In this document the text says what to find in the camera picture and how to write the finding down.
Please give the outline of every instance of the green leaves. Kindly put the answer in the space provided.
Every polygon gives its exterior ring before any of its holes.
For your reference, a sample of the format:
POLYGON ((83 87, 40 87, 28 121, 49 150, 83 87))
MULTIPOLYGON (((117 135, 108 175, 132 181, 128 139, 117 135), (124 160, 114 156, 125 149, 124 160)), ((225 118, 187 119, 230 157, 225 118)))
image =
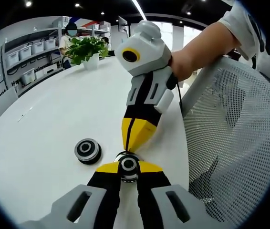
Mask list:
POLYGON ((105 42, 96 37, 84 37, 81 41, 77 38, 72 38, 71 45, 66 52, 66 55, 72 59, 72 64, 79 65, 82 61, 89 59, 96 53, 99 53, 103 58, 108 56, 108 49, 105 42))

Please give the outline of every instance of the yellow plastic part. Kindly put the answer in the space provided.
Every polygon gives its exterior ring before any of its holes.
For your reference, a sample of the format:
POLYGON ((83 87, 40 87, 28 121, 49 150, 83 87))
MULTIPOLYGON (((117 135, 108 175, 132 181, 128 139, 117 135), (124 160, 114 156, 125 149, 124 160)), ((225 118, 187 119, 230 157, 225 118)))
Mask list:
POLYGON ((122 140, 124 142, 124 149, 126 148, 127 131, 129 129, 131 120, 132 120, 131 118, 123 118, 122 120, 121 130, 122 130, 122 140))
POLYGON ((139 167, 141 173, 155 173, 163 171, 161 167, 148 163, 146 161, 139 161, 139 167))
POLYGON ((134 153, 142 144, 146 143, 156 131, 156 126, 143 119, 135 119, 131 134, 129 137, 128 149, 126 149, 126 141, 128 138, 128 129, 131 123, 131 118, 124 118, 122 121, 122 138, 124 149, 134 153))
POLYGON ((110 164, 105 164, 96 169, 96 172, 101 173, 118 173, 119 161, 110 164))

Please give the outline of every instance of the gray mesh fabric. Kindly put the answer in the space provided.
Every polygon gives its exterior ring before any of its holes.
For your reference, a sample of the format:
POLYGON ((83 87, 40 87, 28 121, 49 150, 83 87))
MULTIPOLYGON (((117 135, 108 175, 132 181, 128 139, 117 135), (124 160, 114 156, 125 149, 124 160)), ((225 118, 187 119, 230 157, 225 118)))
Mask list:
POLYGON ((203 74, 212 83, 184 118, 189 192, 236 228, 270 185, 270 83, 227 58, 203 74))

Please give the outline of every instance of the round table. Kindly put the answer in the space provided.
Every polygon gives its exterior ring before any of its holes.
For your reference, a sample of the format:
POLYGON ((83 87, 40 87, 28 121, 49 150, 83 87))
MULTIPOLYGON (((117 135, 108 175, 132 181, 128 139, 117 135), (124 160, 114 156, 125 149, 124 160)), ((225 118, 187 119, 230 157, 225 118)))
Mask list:
MULTIPOLYGON (((98 166, 124 150, 121 123, 131 79, 115 57, 100 61, 95 71, 75 66, 32 88, 0 117, 0 206, 15 223, 49 214, 55 200, 86 185, 98 166), (84 138, 102 148, 95 165, 74 154, 84 138)), ((174 93, 155 135, 136 153, 188 190, 187 140, 174 93)), ((114 228, 143 228, 136 183, 121 183, 114 228)))

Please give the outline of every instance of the face mask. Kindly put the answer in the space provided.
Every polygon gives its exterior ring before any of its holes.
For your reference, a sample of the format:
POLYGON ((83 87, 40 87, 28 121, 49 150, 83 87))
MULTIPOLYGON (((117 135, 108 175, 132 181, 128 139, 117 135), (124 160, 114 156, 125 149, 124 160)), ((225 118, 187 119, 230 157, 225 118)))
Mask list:
POLYGON ((67 32, 68 32, 68 34, 69 34, 70 36, 73 37, 73 36, 77 35, 77 32, 78 32, 78 31, 77 31, 77 30, 68 30, 67 32))

